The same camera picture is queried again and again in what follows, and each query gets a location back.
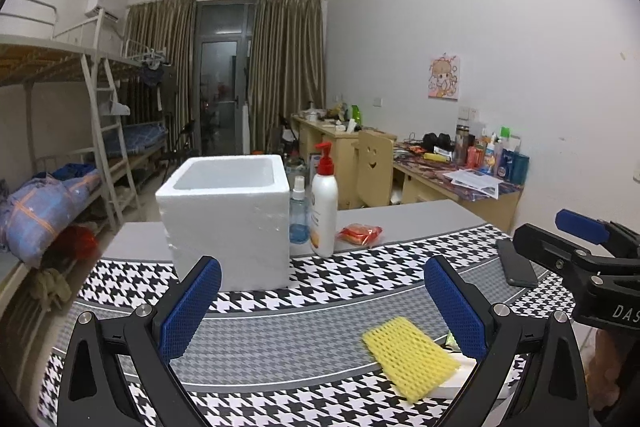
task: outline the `anime poster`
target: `anime poster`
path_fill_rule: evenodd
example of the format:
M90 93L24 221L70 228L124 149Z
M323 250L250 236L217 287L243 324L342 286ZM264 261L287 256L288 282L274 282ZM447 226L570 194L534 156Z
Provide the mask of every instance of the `anime poster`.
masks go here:
M460 57L447 54L431 61L429 79L429 98L457 100L460 88Z

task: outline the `glass door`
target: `glass door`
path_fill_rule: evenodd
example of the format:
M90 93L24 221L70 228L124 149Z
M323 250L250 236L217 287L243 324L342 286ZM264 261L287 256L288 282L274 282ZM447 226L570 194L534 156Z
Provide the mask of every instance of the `glass door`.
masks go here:
M196 143L205 156L242 153L252 1L200 3L196 21Z

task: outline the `curtain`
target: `curtain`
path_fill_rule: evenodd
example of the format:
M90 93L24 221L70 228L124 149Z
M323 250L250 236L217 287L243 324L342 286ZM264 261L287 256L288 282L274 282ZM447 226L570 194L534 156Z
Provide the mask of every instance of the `curtain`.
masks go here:
M164 121L169 129L169 143L191 120L193 85L193 35L196 0L159 0L137 4L129 9L125 35L155 50L166 49L167 59L175 68L175 86L163 86L163 93L174 93L173 100L162 97L162 114L158 112L158 92L142 82L123 84L119 97L131 108L127 123Z
M324 107L321 0L257 0L249 68L253 150L267 150L279 117Z

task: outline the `blue liquid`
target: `blue liquid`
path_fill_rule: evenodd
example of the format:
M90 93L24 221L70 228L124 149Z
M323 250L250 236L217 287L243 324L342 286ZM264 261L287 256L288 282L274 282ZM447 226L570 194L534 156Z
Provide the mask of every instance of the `blue liquid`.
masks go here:
M303 245L309 240L309 227L306 225L289 225L289 242Z

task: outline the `bed ladder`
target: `bed ladder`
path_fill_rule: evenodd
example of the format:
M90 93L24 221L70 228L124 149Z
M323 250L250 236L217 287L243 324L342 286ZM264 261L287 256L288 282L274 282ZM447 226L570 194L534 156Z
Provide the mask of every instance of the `bed ladder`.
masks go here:
M89 92L89 101L91 105L91 121L94 136L94 148L97 150L96 166L100 172L102 178L102 198L105 202L107 211L107 217L112 230L116 230L116 222L113 217L113 212L117 218L117 225L122 226L125 223L123 216L123 210L135 201L136 208L138 210L138 216L142 219L142 208L140 206L140 199L138 198L138 192L136 190L136 184L133 181L133 175L131 173L131 167L129 165L129 156L127 155L127 147L124 141L124 133L122 131L122 119L119 116L110 116L114 119L114 123L107 126L103 126L100 119L100 112L98 109L98 92L109 92L111 94L111 100L113 102L118 101L118 91L116 89L115 82L113 81L113 74L111 73L111 66L109 60L104 57L92 57L91 70L87 61L87 56L82 55L80 58L82 64L82 72L84 73L84 80L86 83L87 91ZM98 87L98 68L100 63L104 67L104 72L107 77L108 87ZM104 147L104 134L116 130L118 133L118 141L120 142L120 152L122 158L114 165L109 165L107 153ZM130 193L124 200L118 200L116 194L116 188L113 181L113 175L121 170L126 169L127 181L129 182Z

